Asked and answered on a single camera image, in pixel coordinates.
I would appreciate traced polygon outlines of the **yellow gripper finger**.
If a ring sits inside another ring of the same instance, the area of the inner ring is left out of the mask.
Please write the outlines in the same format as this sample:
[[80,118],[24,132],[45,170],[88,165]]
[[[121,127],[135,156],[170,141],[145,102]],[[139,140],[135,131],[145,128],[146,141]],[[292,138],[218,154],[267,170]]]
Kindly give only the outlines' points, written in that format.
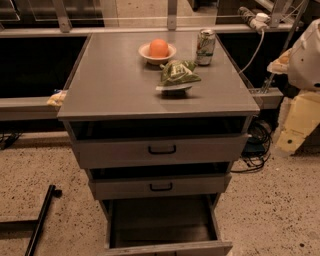
[[291,49],[286,50],[277,59],[270,62],[267,71],[273,74],[288,74]]
[[320,94],[302,90],[285,97],[278,118],[276,148],[293,154],[320,124]]

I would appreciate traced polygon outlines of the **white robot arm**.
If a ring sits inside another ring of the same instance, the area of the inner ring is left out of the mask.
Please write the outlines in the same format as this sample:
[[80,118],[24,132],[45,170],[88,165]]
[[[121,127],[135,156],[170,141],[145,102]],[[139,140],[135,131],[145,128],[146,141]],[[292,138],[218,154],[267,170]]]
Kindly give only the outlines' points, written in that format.
[[320,19],[312,21],[267,70],[286,74],[288,82],[299,89],[297,96],[281,106],[275,143],[279,151],[294,154],[320,124]]

